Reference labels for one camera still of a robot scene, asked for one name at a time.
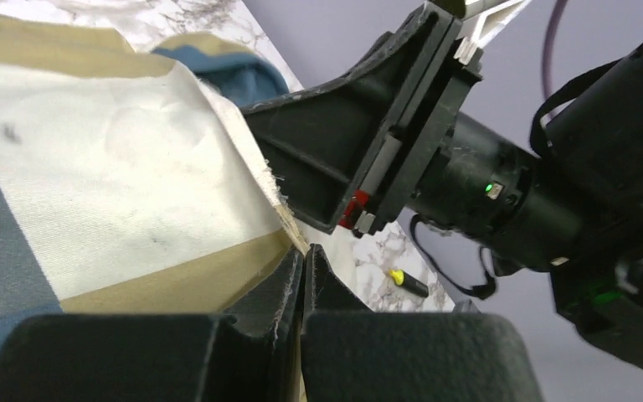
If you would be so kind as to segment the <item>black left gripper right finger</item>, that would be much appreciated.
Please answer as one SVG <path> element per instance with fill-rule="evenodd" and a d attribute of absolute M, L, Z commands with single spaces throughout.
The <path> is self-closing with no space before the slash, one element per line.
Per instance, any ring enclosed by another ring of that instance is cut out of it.
<path fill-rule="evenodd" d="M 323 247 L 306 254 L 301 371 L 308 401 L 350 400 L 356 366 L 368 352 L 354 332 L 370 309 L 333 272 Z"/>

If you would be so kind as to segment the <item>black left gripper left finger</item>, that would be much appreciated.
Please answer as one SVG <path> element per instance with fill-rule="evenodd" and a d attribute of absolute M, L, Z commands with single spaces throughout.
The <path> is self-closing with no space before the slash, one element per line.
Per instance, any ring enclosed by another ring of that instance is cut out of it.
<path fill-rule="evenodd" d="M 297 401 L 304 255 L 289 249 L 278 266 L 226 312 L 219 333 L 220 401 Z"/>

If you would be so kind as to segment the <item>blue beige checked pillowcase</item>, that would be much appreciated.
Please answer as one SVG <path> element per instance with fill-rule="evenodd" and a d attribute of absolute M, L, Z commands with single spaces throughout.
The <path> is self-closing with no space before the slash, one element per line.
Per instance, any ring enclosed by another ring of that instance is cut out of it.
<path fill-rule="evenodd" d="M 240 111 L 287 91 L 210 33 L 0 15 L 0 347 L 41 314 L 214 309 L 307 251 Z"/>

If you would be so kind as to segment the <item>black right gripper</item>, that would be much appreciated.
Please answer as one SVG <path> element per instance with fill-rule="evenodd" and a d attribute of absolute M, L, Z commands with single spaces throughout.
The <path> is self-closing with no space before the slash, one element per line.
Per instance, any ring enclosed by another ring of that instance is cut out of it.
<path fill-rule="evenodd" d="M 523 150 L 460 111 L 480 50 L 436 3 L 341 77 L 243 109 L 296 215 L 373 234 L 403 207 L 536 271 L 643 255 L 643 43 L 569 81 Z"/>

